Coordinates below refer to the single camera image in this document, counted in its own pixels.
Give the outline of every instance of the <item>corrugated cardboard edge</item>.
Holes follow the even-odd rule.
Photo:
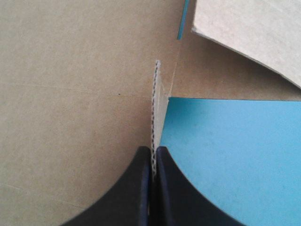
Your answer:
[[[167,105],[168,95],[165,92],[160,76],[160,61],[157,60],[151,99],[151,171],[153,180],[157,173],[156,149],[160,145]]]

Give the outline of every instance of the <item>brown cardboard surface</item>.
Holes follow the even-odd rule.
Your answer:
[[[153,66],[169,91],[181,12],[182,0],[0,2],[0,183],[24,191],[3,193],[19,219],[1,222],[73,217],[36,204],[88,207],[150,146]]]
[[[301,100],[301,91],[279,74],[191,33],[189,6],[172,96],[220,99]]]
[[[149,97],[156,59],[170,84],[181,10],[181,0],[2,1],[0,82]]]
[[[301,87],[301,1],[197,0],[193,30]]]
[[[150,145],[150,98],[1,84],[0,99],[0,183],[40,197],[86,208]]]
[[[2,226],[58,226],[83,211],[71,204],[12,186],[0,185],[0,194]]]

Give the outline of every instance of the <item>light cardboard piece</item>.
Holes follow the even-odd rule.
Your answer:
[[[156,150],[160,146],[165,114],[168,105],[168,96],[164,89],[160,75],[160,61],[156,61],[151,103],[151,169],[153,179],[157,173]]]
[[[301,1],[197,0],[193,31],[301,87]]]
[[[192,33],[194,8],[191,1],[171,96],[301,100],[301,90],[279,74]]]

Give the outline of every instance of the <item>blue strip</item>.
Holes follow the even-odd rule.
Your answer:
[[[178,32],[178,38],[177,38],[178,40],[180,40],[182,38],[182,35],[183,35],[188,4],[189,4],[189,0],[185,0],[183,13],[182,13],[182,18],[181,18],[181,23],[180,23],[179,32]]]

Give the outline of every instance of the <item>blue paper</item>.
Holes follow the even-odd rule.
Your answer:
[[[301,102],[170,98],[161,145],[238,221],[301,225]]]

